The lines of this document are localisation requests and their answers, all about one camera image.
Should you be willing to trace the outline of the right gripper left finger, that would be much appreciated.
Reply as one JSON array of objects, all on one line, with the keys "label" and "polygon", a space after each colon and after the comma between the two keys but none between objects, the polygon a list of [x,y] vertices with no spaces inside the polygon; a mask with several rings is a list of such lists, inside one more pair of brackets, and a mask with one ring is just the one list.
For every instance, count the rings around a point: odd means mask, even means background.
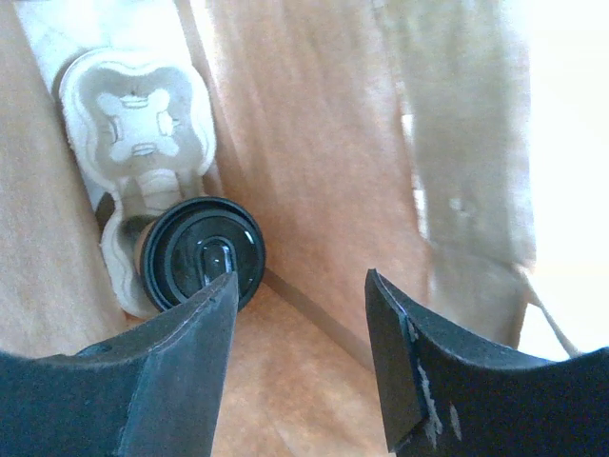
[{"label": "right gripper left finger", "polygon": [[1,356],[5,456],[207,456],[238,307],[227,273],[78,353]]}]

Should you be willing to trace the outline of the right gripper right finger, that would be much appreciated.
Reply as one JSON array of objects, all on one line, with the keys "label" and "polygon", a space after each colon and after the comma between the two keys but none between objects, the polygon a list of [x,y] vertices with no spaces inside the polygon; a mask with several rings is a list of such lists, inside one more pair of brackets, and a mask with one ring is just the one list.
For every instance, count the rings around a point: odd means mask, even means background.
[{"label": "right gripper right finger", "polygon": [[365,311],[388,450],[398,456],[604,456],[608,351],[552,362],[425,308],[376,270]]}]

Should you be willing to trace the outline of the black coffee cup lid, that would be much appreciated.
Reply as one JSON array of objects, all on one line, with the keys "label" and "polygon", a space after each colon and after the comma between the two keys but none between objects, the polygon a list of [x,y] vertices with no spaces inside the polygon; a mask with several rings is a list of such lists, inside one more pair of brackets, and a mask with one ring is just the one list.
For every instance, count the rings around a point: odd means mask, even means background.
[{"label": "black coffee cup lid", "polygon": [[243,309],[262,283],[265,260],[265,240],[253,216],[213,196],[166,210],[142,231],[134,252],[143,290],[161,312],[230,272],[237,274],[238,309]]}]

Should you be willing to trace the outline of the brown paper bag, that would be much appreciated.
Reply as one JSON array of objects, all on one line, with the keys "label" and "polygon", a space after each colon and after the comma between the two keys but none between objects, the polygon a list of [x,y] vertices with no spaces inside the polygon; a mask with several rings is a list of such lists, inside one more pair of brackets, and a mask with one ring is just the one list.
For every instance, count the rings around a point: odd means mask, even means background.
[{"label": "brown paper bag", "polygon": [[206,191],[262,226],[265,282],[237,322],[217,456],[383,456],[363,282],[429,301],[411,160],[369,1],[5,1],[1,5],[1,347],[73,353],[138,321],[99,248],[57,86],[87,50],[142,47],[206,80]]}]

